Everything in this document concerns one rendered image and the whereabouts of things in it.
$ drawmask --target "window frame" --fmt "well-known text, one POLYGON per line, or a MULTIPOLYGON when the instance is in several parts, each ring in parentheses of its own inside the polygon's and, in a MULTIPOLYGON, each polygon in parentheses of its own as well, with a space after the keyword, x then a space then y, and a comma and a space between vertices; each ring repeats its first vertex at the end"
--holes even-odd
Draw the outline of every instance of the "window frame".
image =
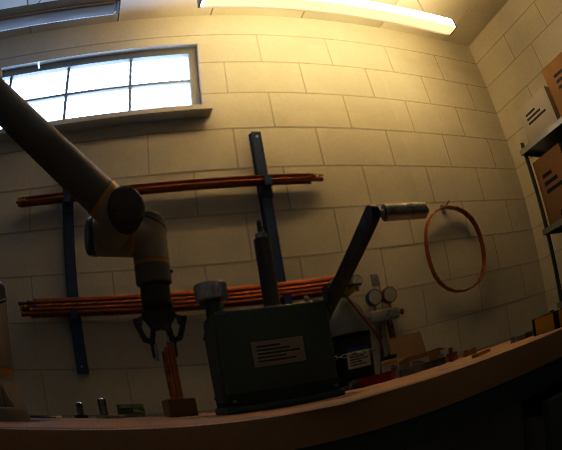
MULTIPOLYGON (((133 58, 140 58, 145 56, 165 56, 165 55, 177 55, 177 54, 189 55, 189 69, 190 69, 189 83, 191 87, 192 106, 201 105, 202 104, 201 87, 200 87, 201 84, 199 78, 199 60, 198 60, 198 52, 197 52, 196 45, 179 45, 179 46, 152 47, 152 48, 142 48, 142 49, 126 49, 126 50, 96 53, 91 55, 80 55, 75 57, 58 58, 49 61, 33 62, 25 65, 6 67, 5 69, 2 70, 2 78, 10 77, 9 85, 11 85, 12 76, 14 75, 42 72, 45 70, 60 69, 63 67, 68 67, 70 70, 70 67, 73 66, 79 66, 82 64, 91 64, 97 62, 108 62, 108 61, 118 61, 118 60, 127 60, 127 59, 131 61, 133 58)), ((139 85, 139 86, 150 86, 150 85, 171 84, 171 83, 177 83, 177 82, 150 83, 150 84, 139 85)), ((125 87, 129 89, 129 98, 130 98, 131 89, 132 87, 134 87, 131 86, 130 73, 129 73, 129 85, 118 87, 118 88, 125 88, 125 87)), ((99 91, 110 90, 110 89, 117 89, 117 88, 95 89, 90 91, 81 91, 80 93, 96 92, 96 91, 99 92, 99 91)), ((31 102, 35 100, 48 99, 48 98, 54 98, 60 96, 61 94, 58 94, 56 96, 40 97, 37 99, 30 99, 28 101, 31 102)), ((64 92, 65 110, 66 110, 66 102, 68 96, 69 93, 68 93, 68 78, 67 78, 67 86, 64 92)), ((188 107, 183 106, 178 108, 185 109, 185 108, 189 108, 189 106, 188 107)), ((135 113, 142 113, 143 111, 158 111, 158 109, 131 111, 130 104, 129 104, 129 111, 123 113, 117 113, 117 114, 135 114, 135 113)), ((105 116, 105 114, 95 115, 95 116, 85 116, 85 117, 80 117, 79 119, 93 119, 93 118, 100 118, 103 116, 105 116)), ((75 120, 75 119, 61 119, 56 122, 64 122, 67 120, 75 120)))

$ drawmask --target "wooden tabletop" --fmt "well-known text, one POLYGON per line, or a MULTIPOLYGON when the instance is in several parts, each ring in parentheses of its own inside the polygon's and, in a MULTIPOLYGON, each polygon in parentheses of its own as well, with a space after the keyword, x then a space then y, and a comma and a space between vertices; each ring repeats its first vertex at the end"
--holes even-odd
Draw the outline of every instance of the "wooden tabletop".
POLYGON ((197 450, 285 450, 368 433, 484 393, 562 358, 562 330, 491 348, 423 372, 344 396, 229 416, 120 419, 34 419, 0 423, 6 449, 145 449, 171 445, 197 450))

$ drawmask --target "window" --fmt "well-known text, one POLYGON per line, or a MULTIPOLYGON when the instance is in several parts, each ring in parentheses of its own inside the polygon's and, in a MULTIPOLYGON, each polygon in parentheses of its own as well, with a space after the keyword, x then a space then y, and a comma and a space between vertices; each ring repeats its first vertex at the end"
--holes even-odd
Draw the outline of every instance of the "window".
POLYGON ((201 103, 195 47, 41 62, 3 80, 49 122, 201 103))

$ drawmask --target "green machine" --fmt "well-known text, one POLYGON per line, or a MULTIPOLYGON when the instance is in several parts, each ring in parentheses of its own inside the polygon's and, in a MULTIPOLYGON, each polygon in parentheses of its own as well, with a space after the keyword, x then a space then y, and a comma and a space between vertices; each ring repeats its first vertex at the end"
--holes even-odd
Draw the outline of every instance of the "green machine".
POLYGON ((330 317, 353 276, 379 219, 425 217, 424 203, 367 206, 324 298, 280 304, 271 244, 258 222, 254 241, 264 307, 228 310, 226 283, 195 285, 205 307, 205 345, 217 414, 237 414, 343 395, 330 317))

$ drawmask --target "workbench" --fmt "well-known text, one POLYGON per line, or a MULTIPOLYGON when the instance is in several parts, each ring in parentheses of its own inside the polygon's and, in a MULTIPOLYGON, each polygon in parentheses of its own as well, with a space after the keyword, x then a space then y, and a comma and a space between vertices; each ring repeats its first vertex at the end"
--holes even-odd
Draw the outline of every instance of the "workbench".
MULTIPOLYGON (((459 358, 305 405, 230 416, 4 422, 0 447, 524 450, 531 448, 525 447, 530 437, 524 424, 533 416, 548 422, 546 416, 544 421, 541 418, 540 405, 561 392, 562 330, 558 329, 501 343, 478 358, 459 358)), ((548 424, 546 429, 552 439, 559 438, 560 431, 548 424)))

